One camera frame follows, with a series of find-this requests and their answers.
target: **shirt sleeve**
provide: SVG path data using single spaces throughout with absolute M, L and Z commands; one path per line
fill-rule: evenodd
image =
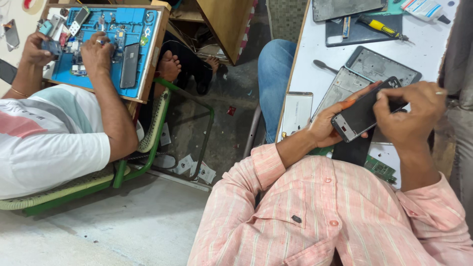
M 110 142 L 105 133 L 32 135 L 10 156 L 18 186 L 30 193 L 99 171 L 109 160 Z
M 410 218 L 412 231 L 425 250 L 443 265 L 468 265 L 473 261 L 473 241 L 465 210 L 447 179 L 436 184 L 396 192 Z
M 275 144 L 254 148 L 222 176 L 209 196 L 188 265 L 212 265 L 234 230 L 254 214 L 254 198 L 286 172 Z

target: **white t-shirt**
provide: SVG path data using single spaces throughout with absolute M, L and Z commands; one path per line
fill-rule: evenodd
M 59 186 L 109 159 L 93 93 L 58 85 L 28 99 L 0 99 L 0 199 Z

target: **bare foot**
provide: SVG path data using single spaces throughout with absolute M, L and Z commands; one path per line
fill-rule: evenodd
M 219 69 L 219 59 L 215 56 L 208 56 L 205 61 L 212 67 L 212 74 L 215 75 Z
M 161 61 L 159 61 L 157 71 L 159 71 L 159 76 L 161 78 L 173 82 L 181 72 L 181 65 L 179 64 L 177 55 L 173 55 L 169 50 L 166 51 L 161 58 Z M 154 98 L 158 98 L 164 90 L 164 86 L 156 83 L 154 87 Z

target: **pink striped shirt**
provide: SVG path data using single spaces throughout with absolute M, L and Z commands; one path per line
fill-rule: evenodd
M 254 209 L 254 197 L 266 191 Z M 252 150 L 213 188 L 188 265 L 471 265 L 465 212 L 442 175 L 405 193 L 321 156 L 285 169 L 275 144 Z

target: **white tube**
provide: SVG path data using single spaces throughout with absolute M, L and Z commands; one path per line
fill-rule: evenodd
M 401 8 L 425 21 L 440 20 L 446 24 L 450 23 L 450 20 L 441 14 L 442 6 L 434 0 L 406 0 Z

